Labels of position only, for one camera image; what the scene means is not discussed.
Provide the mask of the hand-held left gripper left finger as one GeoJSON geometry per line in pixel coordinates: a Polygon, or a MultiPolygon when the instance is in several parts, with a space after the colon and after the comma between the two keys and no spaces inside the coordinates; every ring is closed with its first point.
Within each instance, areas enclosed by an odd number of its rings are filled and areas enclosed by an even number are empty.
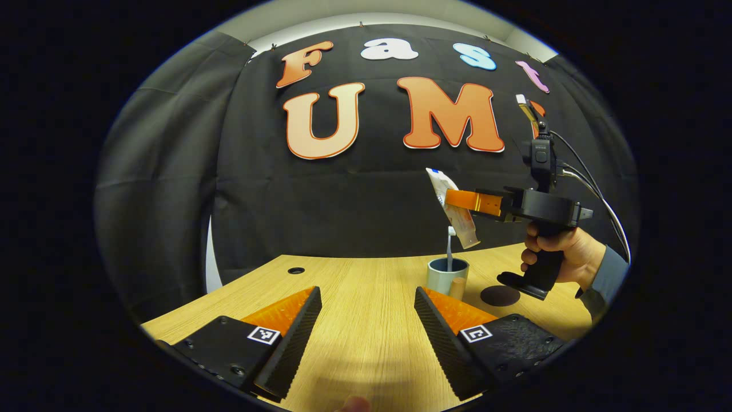
{"type": "Polygon", "coordinates": [[[240,320],[217,316],[185,338],[156,345],[167,354],[246,394],[282,401],[300,368],[322,309],[309,287],[240,320]]]}

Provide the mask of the white toothpaste tube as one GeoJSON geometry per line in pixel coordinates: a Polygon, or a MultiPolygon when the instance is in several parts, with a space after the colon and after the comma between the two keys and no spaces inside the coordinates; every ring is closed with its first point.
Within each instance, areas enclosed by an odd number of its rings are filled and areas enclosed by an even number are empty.
{"type": "Polygon", "coordinates": [[[447,191],[449,189],[458,190],[458,186],[444,172],[432,168],[426,168],[425,171],[428,173],[437,200],[446,213],[449,224],[455,230],[455,235],[460,240],[462,247],[468,249],[478,245],[480,240],[476,235],[476,227],[469,211],[447,203],[447,191]]]}

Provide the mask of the dark round coaster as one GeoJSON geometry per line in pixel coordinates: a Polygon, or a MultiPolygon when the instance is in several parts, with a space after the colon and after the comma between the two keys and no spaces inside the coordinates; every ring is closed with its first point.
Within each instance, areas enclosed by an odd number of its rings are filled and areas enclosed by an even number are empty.
{"type": "Polygon", "coordinates": [[[492,285],[484,288],[480,299],[492,307],[510,307],[520,300],[521,294],[516,289],[506,285],[492,285]]]}

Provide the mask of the wooden desktop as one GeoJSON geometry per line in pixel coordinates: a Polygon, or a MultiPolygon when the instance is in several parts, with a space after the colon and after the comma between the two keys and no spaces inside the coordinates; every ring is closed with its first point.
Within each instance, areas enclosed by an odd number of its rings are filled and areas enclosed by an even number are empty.
{"type": "Polygon", "coordinates": [[[281,255],[249,274],[143,324],[173,344],[215,316],[240,320],[311,286],[322,309],[288,396],[293,412],[332,412],[350,395],[374,412],[440,412],[460,405],[414,310],[431,256],[281,255]]]}

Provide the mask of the black backdrop cloth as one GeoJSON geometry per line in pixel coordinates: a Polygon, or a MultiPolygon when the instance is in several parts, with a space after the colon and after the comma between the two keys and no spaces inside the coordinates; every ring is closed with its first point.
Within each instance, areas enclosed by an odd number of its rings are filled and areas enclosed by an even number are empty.
{"type": "Polygon", "coordinates": [[[523,94],[589,167],[632,251],[637,168],[614,112],[559,57],[418,25],[325,31],[258,51],[210,31],[132,94],[100,154],[94,223],[141,322],[280,255],[436,255],[448,221],[426,170],[460,189],[529,188],[523,94]]]}

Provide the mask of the light blue cup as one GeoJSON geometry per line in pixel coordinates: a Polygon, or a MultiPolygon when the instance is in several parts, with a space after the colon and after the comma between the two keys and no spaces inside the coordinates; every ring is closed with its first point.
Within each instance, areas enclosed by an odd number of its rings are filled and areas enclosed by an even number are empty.
{"type": "Polygon", "coordinates": [[[427,286],[457,300],[463,300],[467,285],[469,263],[465,260],[441,257],[429,261],[427,286]]]}

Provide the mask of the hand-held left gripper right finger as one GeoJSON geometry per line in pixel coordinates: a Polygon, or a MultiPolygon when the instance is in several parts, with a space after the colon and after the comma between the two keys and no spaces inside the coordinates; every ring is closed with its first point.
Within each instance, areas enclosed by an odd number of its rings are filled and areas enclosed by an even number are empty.
{"type": "Polygon", "coordinates": [[[497,318],[429,288],[416,287],[414,310],[460,401],[525,380],[567,345],[525,316],[497,318]]]}

